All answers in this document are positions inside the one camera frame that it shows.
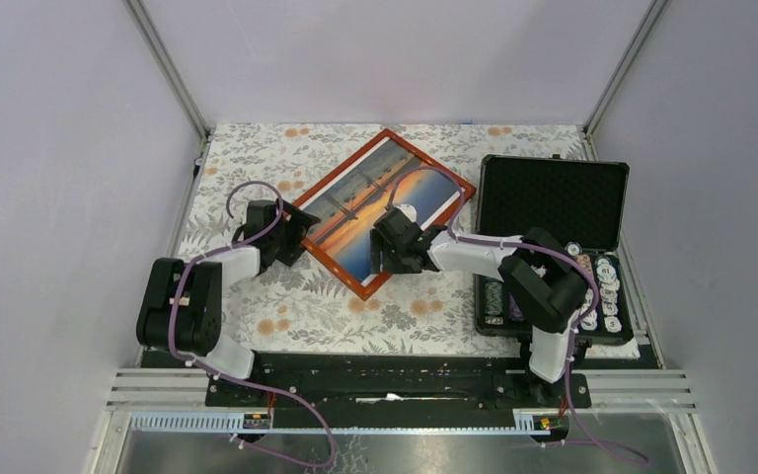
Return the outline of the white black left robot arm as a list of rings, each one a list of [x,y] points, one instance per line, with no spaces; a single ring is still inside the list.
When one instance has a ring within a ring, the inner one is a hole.
[[[229,393],[242,405],[261,402],[267,382],[253,370],[255,353],[222,334],[223,294],[275,262],[292,266],[319,222],[281,198],[257,199],[248,204],[229,245],[188,263],[156,260],[135,326],[138,343],[229,379]]]

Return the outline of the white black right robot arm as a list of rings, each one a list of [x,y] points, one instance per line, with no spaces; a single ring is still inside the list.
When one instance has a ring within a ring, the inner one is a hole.
[[[528,397],[550,407],[566,393],[579,322],[591,310],[585,296],[600,296],[594,277],[547,231],[493,237],[426,228],[398,207],[388,210],[369,232],[374,274],[467,272],[498,280],[532,327]]]

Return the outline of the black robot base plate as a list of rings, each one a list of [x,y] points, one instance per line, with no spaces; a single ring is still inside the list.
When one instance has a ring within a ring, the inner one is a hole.
[[[260,409],[279,429],[317,427],[311,409],[336,429],[479,429],[510,427],[516,410],[591,405],[584,376],[550,384],[523,357],[260,353],[251,380],[210,379],[206,407]]]

